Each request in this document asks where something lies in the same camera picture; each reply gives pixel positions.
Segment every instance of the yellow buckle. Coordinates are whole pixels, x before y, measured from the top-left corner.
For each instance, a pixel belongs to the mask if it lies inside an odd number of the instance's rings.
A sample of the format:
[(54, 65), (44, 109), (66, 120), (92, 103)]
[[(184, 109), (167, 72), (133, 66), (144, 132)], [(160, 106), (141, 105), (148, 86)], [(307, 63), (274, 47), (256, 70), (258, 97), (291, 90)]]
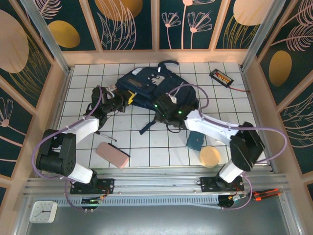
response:
[(132, 96), (128, 99), (128, 104), (131, 104), (134, 100), (133, 98), (135, 97), (136, 93), (133, 93), (131, 91), (128, 91), (130, 94), (132, 94)]

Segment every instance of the clock face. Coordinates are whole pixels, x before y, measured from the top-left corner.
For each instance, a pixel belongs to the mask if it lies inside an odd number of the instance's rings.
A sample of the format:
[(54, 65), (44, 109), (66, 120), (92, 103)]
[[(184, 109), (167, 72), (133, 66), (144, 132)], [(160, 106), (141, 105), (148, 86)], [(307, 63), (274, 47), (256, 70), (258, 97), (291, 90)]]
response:
[(30, 222), (51, 223), (54, 220), (57, 203), (53, 201), (37, 201), (34, 203)]

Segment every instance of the red cable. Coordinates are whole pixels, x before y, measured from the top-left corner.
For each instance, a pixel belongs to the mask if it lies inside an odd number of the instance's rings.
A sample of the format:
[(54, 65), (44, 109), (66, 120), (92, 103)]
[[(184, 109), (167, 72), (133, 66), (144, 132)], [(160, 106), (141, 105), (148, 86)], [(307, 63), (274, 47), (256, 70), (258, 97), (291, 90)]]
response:
[(246, 90), (240, 90), (240, 89), (237, 89), (237, 88), (233, 88), (233, 87), (229, 87), (230, 89), (232, 90), (236, 90), (236, 91), (239, 91), (239, 92), (248, 92), (250, 93), (251, 91), (246, 91)]

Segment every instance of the backpack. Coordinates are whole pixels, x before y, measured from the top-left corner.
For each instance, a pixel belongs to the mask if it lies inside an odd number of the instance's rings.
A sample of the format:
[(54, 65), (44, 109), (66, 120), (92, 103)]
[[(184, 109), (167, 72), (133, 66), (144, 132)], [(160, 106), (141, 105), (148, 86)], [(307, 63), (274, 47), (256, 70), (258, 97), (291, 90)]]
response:
[[(119, 91), (131, 91), (136, 94), (132, 105), (153, 110), (157, 115), (158, 110), (154, 105), (154, 101), (173, 88), (188, 83), (177, 74), (168, 70), (165, 66), (166, 63), (179, 65), (177, 61), (166, 60), (160, 62), (157, 67), (137, 68), (118, 79), (115, 86)], [(195, 109), (199, 107), (196, 91), (191, 86), (182, 87), (171, 95), (176, 97), (178, 107), (184, 105), (192, 106)], [(154, 119), (148, 123), (140, 131), (140, 134), (147, 131), (155, 122)]]

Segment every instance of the yellow disc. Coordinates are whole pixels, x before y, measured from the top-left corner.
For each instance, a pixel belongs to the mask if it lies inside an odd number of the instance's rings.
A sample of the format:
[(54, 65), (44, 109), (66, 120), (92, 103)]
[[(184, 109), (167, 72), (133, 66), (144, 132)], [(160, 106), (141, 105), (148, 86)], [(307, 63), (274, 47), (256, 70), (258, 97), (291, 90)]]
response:
[(66, 48), (73, 48), (79, 45), (79, 34), (69, 23), (65, 21), (53, 21), (48, 27), (58, 45)]
[(242, 25), (258, 25), (262, 23), (273, 0), (236, 0), (234, 18)]
[(280, 87), (288, 79), (292, 67), (292, 59), (288, 52), (279, 50), (276, 52), (269, 63), (269, 80), (276, 86)]
[(20, 23), (0, 10), (0, 68), (18, 73), (27, 64), (29, 48), (27, 34)]
[(200, 163), (207, 167), (215, 167), (221, 160), (220, 152), (211, 146), (204, 147), (200, 151)]
[[(120, 1), (126, 12), (122, 11)], [(142, 0), (95, 0), (95, 3), (103, 15), (114, 21), (129, 20), (127, 8), (134, 18), (142, 9)]]

